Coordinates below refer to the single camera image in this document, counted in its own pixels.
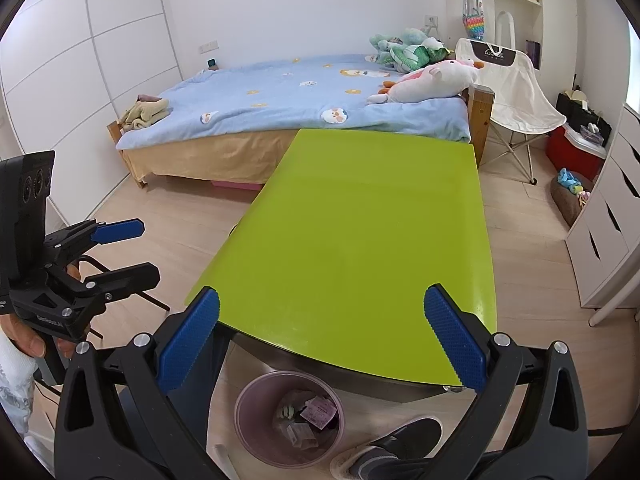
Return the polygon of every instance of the power socket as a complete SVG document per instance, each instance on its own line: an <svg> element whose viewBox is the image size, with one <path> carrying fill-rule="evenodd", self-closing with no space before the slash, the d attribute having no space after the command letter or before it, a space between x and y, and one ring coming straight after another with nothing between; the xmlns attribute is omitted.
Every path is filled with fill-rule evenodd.
<svg viewBox="0 0 640 480"><path fill-rule="evenodd" d="M205 43L198 47L198 54L204 54L206 52L210 52L211 50L216 50L218 48L218 40L209 41L209 43Z"/></svg>
<svg viewBox="0 0 640 480"><path fill-rule="evenodd" d="M428 14L424 15L424 26L425 27L433 27L438 28L438 17L430 16Z"/></svg>

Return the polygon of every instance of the table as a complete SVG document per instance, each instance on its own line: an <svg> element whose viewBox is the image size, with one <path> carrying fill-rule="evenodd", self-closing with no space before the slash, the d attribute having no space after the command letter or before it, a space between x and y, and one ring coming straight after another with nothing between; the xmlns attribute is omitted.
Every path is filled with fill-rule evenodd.
<svg viewBox="0 0 640 480"><path fill-rule="evenodd" d="M458 385L424 317L433 283L495 332L473 147L300 130L189 299L212 286L220 323L342 374Z"/></svg>

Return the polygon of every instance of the white lid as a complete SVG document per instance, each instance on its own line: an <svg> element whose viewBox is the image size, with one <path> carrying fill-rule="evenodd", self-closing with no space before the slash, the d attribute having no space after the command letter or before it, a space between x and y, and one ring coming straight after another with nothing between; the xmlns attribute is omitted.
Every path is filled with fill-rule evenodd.
<svg viewBox="0 0 640 480"><path fill-rule="evenodd" d="M569 126L569 123L564 124L564 136L579 150L591 153L591 155L595 155L602 159L607 158L607 150L602 146L598 146L597 144L585 139L581 134Z"/></svg>

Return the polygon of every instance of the human hand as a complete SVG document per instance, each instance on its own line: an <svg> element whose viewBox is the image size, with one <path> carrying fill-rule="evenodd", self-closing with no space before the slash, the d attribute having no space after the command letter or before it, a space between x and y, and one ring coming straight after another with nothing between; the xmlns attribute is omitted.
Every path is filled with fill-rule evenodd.
<svg viewBox="0 0 640 480"><path fill-rule="evenodd" d="M66 272L76 280L80 280L80 271L77 267L69 265ZM26 326L15 314L0 316L0 328L6 336L15 342L16 346L30 357L44 357L46 346L42 338L35 330ZM71 359L76 349L76 344L71 341L56 338L58 349L64 357Z"/></svg>

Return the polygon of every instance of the brown pouf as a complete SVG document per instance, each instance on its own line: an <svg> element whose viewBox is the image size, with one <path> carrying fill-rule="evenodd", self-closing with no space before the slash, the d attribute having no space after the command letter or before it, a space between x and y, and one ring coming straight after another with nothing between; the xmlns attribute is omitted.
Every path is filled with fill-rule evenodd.
<svg viewBox="0 0 640 480"><path fill-rule="evenodd" d="M582 183L582 187L585 191L591 192L593 190L593 183L591 180L576 171L571 171L570 173ZM581 211L578 197L561 184L558 184L558 180L556 178L551 181L551 196L562 213L562 218L564 218L567 224L569 224L569 227L571 227Z"/></svg>

